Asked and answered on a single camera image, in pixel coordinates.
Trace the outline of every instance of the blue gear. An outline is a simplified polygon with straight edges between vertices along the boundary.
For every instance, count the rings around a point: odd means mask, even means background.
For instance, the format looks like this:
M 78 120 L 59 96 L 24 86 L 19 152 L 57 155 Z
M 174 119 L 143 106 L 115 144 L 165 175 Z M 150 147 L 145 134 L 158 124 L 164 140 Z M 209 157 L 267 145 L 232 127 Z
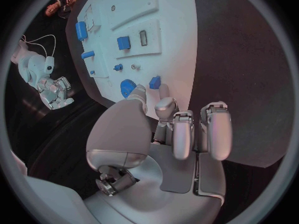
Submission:
M 121 92 L 125 98 L 127 98 L 135 88 L 136 84 L 129 79 L 123 80 L 121 82 Z

